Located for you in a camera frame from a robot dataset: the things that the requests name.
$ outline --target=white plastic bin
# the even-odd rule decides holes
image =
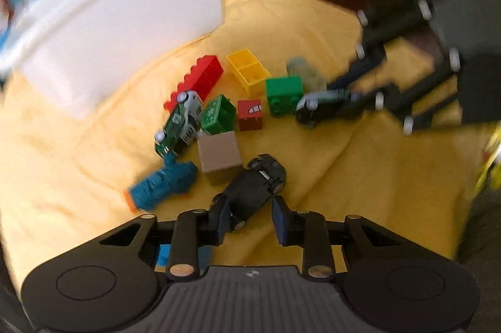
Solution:
[[[215,30],[221,0],[37,0],[2,66],[17,65],[50,101],[84,118],[141,66]]]

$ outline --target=yellow cloth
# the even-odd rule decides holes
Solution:
[[[156,170],[153,134],[167,118],[162,104],[197,57],[216,54],[226,72],[210,98],[236,104],[244,91],[227,71],[226,55],[248,48],[273,76],[304,56],[326,77],[341,74],[359,36],[351,12],[319,0],[224,0],[225,23],[213,34],[152,61],[84,121],[46,102],[16,74],[0,112],[0,210],[3,242],[14,284],[40,263],[131,219],[122,191]],[[364,78],[411,84],[432,69],[402,41],[388,61]],[[464,191],[473,182],[480,130],[405,138],[385,113],[355,123],[302,128],[293,116],[275,119],[265,107],[261,131],[237,132],[241,156],[268,153],[287,170],[283,196],[292,209],[342,221],[363,215],[425,247],[452,256],[467,212]],[[183,160],[199,165],[196,143]],[[200,176],[190,193],[164,201],[160,220],[207,208],[224,188]],[[215,249],[221,264],[301,263],[299,248],[278,248],[267,204]]]

